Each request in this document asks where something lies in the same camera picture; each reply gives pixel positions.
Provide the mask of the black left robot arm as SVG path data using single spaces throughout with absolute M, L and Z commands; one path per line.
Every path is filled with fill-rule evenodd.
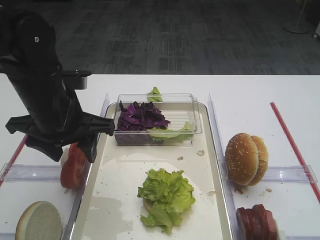
M 0 7 L 0 71 L 27 115 L 11 117 L 6 129 L 27 135 L 26 145 L 58 162 L 63 146 L 77 143 L 87 160 L 97 156 L 98 136 L 112 136 L 112 119 L 84 112 L 76 92 L 87 87 L 86 70 L 64 70 L 56 31 L 33 11 Z

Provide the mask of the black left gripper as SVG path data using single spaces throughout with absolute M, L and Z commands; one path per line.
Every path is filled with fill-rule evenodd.
M 29 114 L 11 117 L 6 129 L 11 134 L 26 134 L 28 147 L 44 153 L 55 162 L 60 160 L 63 146 L 77 143 L 87 160 L 94 163 L 98 135 L 114 134 L 113 119 L 84 112 L 73 89 L 26 91 L 22 101 Z

